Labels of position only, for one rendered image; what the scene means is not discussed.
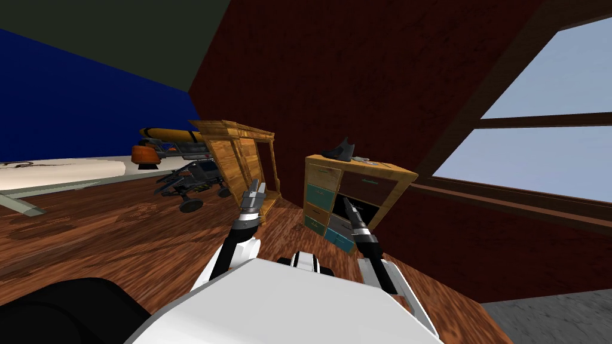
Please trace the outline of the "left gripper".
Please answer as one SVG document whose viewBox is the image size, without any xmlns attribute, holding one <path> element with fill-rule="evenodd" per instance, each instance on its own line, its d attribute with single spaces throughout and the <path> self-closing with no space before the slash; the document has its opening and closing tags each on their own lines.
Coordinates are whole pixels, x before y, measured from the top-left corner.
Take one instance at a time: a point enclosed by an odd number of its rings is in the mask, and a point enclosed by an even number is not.
<svg viewBox="0 0 612 344">
<path fill-rule="evenodd" d="M 241 214 L 258 214 L 264 202 L 266 183 L 253 179 L 249 189 L 243 194 L 240 208 Z"/>
</svg>

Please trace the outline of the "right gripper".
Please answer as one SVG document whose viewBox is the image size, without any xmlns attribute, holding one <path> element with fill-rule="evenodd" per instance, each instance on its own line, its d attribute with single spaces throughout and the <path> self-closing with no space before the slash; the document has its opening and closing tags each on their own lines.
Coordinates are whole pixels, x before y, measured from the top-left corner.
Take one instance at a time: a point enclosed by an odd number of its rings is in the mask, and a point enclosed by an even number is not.
<svg viewBox="0 0 612 344">
<path fill-rule="evenodd" d="M 367 232 L 368 227 L 362 220 L 362 217 L 357 208 L 354 207 L 354 205 L 349 201 L 347 197 L 343 198 L 343 202 L 345 205 L 345 212 L 347 213 L 347 216 L 351 223 L 352 230 L 354 232 Z"/>
</svg>

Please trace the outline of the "wooden dresser with coloured drawers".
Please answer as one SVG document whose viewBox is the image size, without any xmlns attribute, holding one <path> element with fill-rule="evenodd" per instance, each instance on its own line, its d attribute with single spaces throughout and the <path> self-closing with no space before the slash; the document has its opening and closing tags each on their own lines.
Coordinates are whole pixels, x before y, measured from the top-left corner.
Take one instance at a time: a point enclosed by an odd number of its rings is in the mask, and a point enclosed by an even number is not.
<svg viewBox="0 0 612 344">
<path fill-rule="evenodd" d="M 306 157 L 304 180 L 304 225 L 350 255 L 357 248 L 344 200 L 357 208 L 372 231 L 418 177 L 353 152 L 354 145 L 344 139 L 334 149 Z"/>
</svg>

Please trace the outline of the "light wooden wardrobe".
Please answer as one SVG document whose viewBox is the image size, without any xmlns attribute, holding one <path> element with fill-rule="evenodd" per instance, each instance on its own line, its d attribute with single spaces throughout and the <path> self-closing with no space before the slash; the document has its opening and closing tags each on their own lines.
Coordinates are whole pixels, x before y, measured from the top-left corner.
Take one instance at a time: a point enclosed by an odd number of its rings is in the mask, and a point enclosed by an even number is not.
<svg viewBox="0 0 612 344">
<path fill-rule="evenodd" d="M 226 186 L 239 205 L 252 180 L 266 183 L 261 222 L 281 197 L 274 156 L 274 133 L 232 121 L 192 121 L 213 155 Z"/>
</svg>

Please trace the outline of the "black wheeled cart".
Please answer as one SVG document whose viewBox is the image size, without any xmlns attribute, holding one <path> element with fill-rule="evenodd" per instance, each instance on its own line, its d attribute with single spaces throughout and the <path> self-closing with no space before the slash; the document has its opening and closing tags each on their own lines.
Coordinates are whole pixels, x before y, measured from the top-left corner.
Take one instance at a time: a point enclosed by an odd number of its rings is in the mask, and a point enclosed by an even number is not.
<svg viewBox="0 0 612 344">
<path fill-rule="evenodd" d="M 213 185 L 218 185 L 216 194 L 220 198 L 231 196 L 231 191 L 224 186 L 224 178 L 212 158 L 190 161 L 182 168 L 173 170 L 171 174 L 157 180 L 162 186 L 154 191 L 161 196 L 178 195 L 183 199 L 179 205 L 182 213 L 192 213 L 203 206 L 200 199 L 190 198 L 188 192 L 207 191 Z"/>
</svg>

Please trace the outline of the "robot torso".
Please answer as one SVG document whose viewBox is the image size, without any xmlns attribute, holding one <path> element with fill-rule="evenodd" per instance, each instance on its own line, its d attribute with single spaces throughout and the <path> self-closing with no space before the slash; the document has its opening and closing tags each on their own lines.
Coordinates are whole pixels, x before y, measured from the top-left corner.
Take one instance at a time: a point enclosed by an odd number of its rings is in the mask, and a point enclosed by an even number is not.
<svg viewBox="0 0 612 344">
<path fill-rule="evenodd" d="M 145 321 L 125 344 L 443 344 L 399 268 L 366 259 L 360 283 L 253 257 L 219 277 L 207 265 L 191 291 Z"/>
</svg>

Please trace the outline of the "white bed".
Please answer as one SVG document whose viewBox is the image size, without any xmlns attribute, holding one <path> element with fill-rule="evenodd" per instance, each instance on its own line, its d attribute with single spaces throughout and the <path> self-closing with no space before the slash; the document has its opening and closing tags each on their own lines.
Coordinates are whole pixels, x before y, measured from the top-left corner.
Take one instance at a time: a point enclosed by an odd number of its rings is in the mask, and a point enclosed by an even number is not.
<svg viewBox="0 0 612 344">
<path fill-rule="evenodd" d="M 0 206 L 29 217 L 45 214 L 43 208 L 18 199 L 64 191 L 69 186 L 90 186 L 91 181 L 125 175 L 121 161 L 68 158 L 40 161 L 0 162 Z"/>
</svg>

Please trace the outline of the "large window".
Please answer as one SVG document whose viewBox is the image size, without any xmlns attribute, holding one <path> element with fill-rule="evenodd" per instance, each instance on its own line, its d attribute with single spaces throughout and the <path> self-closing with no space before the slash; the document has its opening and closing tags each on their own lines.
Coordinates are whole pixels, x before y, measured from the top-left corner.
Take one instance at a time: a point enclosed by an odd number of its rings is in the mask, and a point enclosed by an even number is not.
<svg viewBox="0 0 612 344">
<path fill-rule="evenodd" d="M 435 175 L 612 202 L 612 17 L 558 32 Z"/>
</svg>

